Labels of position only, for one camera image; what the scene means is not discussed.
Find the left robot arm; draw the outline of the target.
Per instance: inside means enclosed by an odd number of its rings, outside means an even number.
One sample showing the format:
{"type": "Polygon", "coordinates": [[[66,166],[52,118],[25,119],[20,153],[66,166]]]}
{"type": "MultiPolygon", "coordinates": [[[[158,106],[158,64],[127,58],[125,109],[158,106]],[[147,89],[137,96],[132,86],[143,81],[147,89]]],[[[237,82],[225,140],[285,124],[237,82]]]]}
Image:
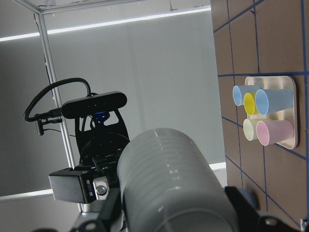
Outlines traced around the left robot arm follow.
{"type": "Polygon", "coordinates": [[[83,213],[101,210],[111,188],[119,187],[117,165],[129,142],[128,132],[119,110],[75,119],[75,138],[80,155],[79,164],[49,174],[56,200],[79,203],[83,213]]]}

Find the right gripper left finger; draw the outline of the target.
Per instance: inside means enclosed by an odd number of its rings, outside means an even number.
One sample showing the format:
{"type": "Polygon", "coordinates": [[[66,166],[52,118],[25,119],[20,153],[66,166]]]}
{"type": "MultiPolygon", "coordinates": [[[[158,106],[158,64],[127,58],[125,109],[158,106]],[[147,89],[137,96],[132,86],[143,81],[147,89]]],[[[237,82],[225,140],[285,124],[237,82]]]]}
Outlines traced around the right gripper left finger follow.
{"type": "Polygon", "coordinates": [[[111,188],[95,221],[95,232],[119,232],[123,227],[120,188],[111,188]]]}

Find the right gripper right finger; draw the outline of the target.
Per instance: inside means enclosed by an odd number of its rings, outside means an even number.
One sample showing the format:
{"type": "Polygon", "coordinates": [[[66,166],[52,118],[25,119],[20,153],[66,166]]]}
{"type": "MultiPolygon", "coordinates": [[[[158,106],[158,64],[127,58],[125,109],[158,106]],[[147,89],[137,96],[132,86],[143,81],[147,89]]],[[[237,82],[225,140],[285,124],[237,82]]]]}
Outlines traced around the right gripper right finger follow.
{"type": "Polygon", "coordinates": [[[234,186],[226,186],[224,191],[237,213],[239,231],[257,232],[259,215],[255,197],[248,190],[234,186]]]}

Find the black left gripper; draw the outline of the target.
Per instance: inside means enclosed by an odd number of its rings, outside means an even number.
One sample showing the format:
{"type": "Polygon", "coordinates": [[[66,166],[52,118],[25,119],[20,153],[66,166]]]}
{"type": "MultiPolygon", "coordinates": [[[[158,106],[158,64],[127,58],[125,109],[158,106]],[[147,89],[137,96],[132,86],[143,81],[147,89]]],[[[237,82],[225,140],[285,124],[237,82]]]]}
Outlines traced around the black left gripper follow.
{"type": "Polygon", "coordinates": [[[56,200],[73,203],[91,203],[96,199],[96,178],[107,177],[116,186],[116,169],[120,155],[129,143],[124,120],[118,110],[113,113],[117,122],[105,125],[109,112],[90,115],[89,130],[85,130],[85,118],[74,120],[75,139],[80,154],[79,164],[49,174],[56,200]]]}

